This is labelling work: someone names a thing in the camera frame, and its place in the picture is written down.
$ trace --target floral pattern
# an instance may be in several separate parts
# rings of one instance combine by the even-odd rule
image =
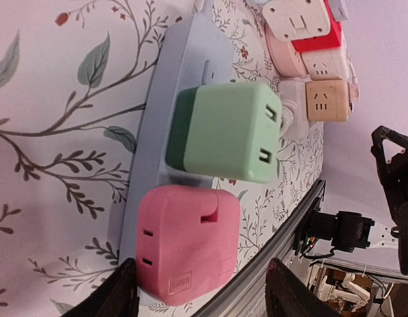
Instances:
[[[42,1],[37,12],[10,0],[0,7],[0,316],[60,316],[116,267],[131,161],[164,33],[201,5],[64,0]],[[12,10],[29,18],[9,16]],[[236,52],[231,81],[261,81],[276,92],[261,8],[216,0],[213,22]],[[214,188],[241,201],[235,273],[320,175],[322,125],[301,141],[282,140],[277,160],[270,184],[214,179]],[[216,293],[180,307],[141,307],[140,316],[191,316]]]

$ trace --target metal bar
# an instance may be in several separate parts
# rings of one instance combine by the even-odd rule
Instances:
[[[269,261],[284,260],[290,253],[297,226],[317,198],[323,197],[324,188],[325,181],[318,180],[267,244],[193,317],[261,316],[265,309],[265,272]]]

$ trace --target green block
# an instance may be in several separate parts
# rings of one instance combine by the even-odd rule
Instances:
[[[179,95],[166,162],[195,174],[268,182],[277,169],[281,109],[262,83],[186,90]]]

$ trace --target tablecloth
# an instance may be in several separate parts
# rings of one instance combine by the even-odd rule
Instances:
[[[0,316],[60,316],[114,270],[141,114],[168,26],[192,0],[0,1]],[[261,8],[216,0],[232,81],[279,76]],[[281,141],[277,179],[215,178],[242,204],[236,273],[320,175],[323,128]],[[216,292],[140,316],[191,316]]]

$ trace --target pink block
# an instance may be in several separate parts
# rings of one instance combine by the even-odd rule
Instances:
[[[138,211],[142,290],[179,306],[226,284],[238,257],[240,203],[224,190],[161,186]]]

